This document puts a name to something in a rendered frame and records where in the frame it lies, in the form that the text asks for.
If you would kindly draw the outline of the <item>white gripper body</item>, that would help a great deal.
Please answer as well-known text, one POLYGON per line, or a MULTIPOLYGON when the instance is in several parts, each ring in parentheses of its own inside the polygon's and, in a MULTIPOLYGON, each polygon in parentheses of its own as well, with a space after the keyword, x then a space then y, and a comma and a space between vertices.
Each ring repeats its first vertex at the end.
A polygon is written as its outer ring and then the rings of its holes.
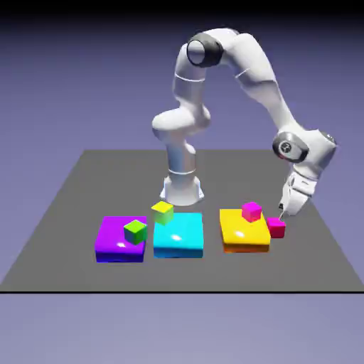
POLYGON ((303 177, 299 173, 291 173, 282 189, 279 202, 285 204, 284 215, 296 215, 312 197, 316 188, 316 181, 303 177))

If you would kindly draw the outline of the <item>small magenta cube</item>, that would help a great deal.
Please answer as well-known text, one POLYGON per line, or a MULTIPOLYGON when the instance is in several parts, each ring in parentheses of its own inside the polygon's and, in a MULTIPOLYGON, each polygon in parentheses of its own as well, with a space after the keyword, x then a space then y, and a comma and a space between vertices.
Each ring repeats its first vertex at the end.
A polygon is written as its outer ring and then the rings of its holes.
POLYGON ((261 218, 262 207, 251 201, 242 205, 242 217, 246 219, 249 223, 253 223, 261 218))
POLYGON ((271 238, 278 239, 284 238, 286 224, 280 218, 267 218, 267 227, 269 229, 269 233, 271 238))

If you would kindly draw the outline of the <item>small yellow-green cube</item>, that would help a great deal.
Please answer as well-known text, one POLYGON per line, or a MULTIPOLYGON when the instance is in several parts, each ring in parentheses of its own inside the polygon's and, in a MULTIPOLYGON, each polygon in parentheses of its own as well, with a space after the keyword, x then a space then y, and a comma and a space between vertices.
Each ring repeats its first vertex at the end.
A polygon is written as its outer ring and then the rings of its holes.
POLYGON ((163 200, 151 206, 151 211, 155 223, 165 225, 173 219, 173 205, 163 200))

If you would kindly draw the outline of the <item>small green cube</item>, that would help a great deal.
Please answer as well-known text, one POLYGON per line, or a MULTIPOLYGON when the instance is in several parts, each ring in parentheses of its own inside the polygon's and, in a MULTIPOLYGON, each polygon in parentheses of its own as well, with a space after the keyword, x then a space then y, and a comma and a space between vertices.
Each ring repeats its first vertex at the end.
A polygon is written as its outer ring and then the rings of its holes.
POLYGON ((147 236, 147 224, 139 220, 133 220, 124 226, 124 239, 133 245, 138 245, 139 243, 146 241, 147 236))

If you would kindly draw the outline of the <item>large yellow box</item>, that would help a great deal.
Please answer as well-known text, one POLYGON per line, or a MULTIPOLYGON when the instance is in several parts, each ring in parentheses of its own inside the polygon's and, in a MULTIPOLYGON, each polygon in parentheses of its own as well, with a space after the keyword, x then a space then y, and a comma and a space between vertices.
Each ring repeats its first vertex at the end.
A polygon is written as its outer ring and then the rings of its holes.
POLYGON ((263 213, 259 220, 249 222, 241 209, 220 209, 219 220, 225 253, 269 251, 271 235, 263 213))

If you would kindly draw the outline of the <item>large cyan box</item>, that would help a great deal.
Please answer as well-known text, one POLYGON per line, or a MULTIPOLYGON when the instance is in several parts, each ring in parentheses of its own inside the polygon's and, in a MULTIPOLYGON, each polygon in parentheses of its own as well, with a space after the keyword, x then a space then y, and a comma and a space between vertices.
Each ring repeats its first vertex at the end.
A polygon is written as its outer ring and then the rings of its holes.
POLYGON ((154 223, 153 248, 156 258, 202 258, 202 214, 174 213, 169 223, 154 223))

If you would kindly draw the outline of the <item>large purple box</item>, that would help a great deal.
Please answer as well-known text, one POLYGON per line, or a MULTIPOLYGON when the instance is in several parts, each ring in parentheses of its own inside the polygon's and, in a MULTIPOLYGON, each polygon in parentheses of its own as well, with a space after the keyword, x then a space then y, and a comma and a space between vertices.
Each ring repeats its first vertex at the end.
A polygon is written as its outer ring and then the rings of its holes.
POLYGON ((143 262, 146 241, 133 245, 124 239, 124 226, 146 216, 104 216, 95 240, 96 262, 143 262))

